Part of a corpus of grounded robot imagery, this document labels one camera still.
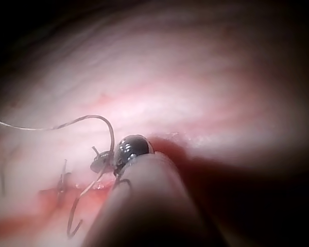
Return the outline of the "right arm needle driver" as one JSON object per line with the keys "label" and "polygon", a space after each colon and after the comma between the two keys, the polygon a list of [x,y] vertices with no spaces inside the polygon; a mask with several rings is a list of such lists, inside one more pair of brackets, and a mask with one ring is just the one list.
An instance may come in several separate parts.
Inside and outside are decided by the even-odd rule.
{"label": "right arm needle driver", "polygon": [[154,153],[151,143],[142,135],[128,135],[114,149],[114,170],[122,170],[129,162],[140,155]]}

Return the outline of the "right arm needle driver jaw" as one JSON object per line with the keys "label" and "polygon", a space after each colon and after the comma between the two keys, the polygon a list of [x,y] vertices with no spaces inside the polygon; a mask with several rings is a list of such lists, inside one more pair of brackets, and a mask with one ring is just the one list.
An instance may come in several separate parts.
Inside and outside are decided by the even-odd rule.
{"label": "right arm needle driver jaw", "polygon": [[106,162],[103,161],[94,161],[91,163],[90,165],[90,169],[95,172],[95,173],[99,173],[103,170],[103,168],[105,167]]}
{"label": "right arm needle driver jaw", "polygon": [[110,162],[112,158],[112,152],[109,150],[103,152],[96,152],[96,156],[94,158],[95,163],[107,163]]}

